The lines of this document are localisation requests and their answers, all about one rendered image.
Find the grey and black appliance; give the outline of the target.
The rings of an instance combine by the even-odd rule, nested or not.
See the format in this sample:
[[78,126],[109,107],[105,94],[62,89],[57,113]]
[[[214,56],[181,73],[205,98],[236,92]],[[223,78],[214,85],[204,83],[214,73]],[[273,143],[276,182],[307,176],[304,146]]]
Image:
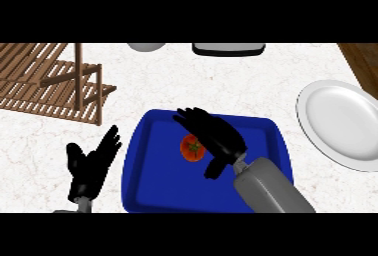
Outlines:
[[264,43],[193,43],[192,51],[202,56],[248,57],[263,53]]

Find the red tomato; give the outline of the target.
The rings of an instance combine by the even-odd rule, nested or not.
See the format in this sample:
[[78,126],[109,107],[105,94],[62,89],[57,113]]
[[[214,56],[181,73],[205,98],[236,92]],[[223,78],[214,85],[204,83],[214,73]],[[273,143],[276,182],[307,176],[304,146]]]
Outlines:
[[205,152],[207,149],[198,138],[192,134],[187,134],[180,142],[180,153],[183,158],[189,162],[198,162],[204,158]]

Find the white round plate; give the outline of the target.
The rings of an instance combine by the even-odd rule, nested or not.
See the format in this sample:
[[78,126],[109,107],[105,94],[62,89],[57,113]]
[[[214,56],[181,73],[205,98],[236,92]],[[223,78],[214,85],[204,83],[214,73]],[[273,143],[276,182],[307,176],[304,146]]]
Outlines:
[[353,170],[378,172],[378,100],[357,86],[320,80],[301,90],[295,111],[322,154]]

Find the brown wooden slatted rack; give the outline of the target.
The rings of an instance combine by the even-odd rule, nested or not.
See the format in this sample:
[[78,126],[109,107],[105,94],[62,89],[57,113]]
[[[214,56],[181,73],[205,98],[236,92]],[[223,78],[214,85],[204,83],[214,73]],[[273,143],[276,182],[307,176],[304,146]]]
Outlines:
[[116,87],[102,82],[102,65],[59,60],[66,43],[0,43],[0,109],[102,125],[102,108]]

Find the blue plastic tray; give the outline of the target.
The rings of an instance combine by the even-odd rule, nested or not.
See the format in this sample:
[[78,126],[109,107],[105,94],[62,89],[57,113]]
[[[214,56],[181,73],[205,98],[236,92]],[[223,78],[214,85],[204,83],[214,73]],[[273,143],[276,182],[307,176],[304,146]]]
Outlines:
[[[189,132],[173,120],[176,111],[149,110],[134,129],[124,160],[121,198],[133,213],[252,213],[235,188],[227,165],[217,180],[204,178],[212,159],[208,151],[198,162],[180,153]],[[218,115],[239,131],[246,143],[246,163],[269,158],[291,183],[289,154],[279,128],[267,118]]]

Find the pale grey round vessel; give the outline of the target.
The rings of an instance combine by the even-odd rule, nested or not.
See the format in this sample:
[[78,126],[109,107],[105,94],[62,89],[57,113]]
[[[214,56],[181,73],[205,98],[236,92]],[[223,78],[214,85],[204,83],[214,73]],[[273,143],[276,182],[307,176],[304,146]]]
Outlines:
[[137,52],[156,51],[164,46],[164,43],[130,43],[128,47]]

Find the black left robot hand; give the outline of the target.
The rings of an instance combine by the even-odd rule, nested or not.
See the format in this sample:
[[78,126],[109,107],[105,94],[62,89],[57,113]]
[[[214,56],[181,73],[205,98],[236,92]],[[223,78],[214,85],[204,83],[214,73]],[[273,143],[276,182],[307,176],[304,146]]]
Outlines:
[[116,126],[109,128],[97,148],[88,154],[84,154],[75,143],[66,145],[68,170],[72,175],[68,194],[71,202],[80,197],[88,200],[97,197],[121,145]]

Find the brown wooden block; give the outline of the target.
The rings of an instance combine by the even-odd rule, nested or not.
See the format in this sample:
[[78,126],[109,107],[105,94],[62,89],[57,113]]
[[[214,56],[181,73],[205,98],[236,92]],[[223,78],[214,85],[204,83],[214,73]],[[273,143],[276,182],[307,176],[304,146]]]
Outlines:
[[339,43],[362,89],[378,100],[378,43]]

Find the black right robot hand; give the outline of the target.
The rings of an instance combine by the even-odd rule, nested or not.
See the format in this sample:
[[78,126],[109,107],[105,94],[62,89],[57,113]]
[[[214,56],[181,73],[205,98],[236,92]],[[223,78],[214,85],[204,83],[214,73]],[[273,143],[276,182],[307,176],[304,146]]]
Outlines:
[[212,155],[204,177],[215,180],[226,166],[233,165],[246,152],[245,140],[233,126],[201,108],[177,109],[173,119]]

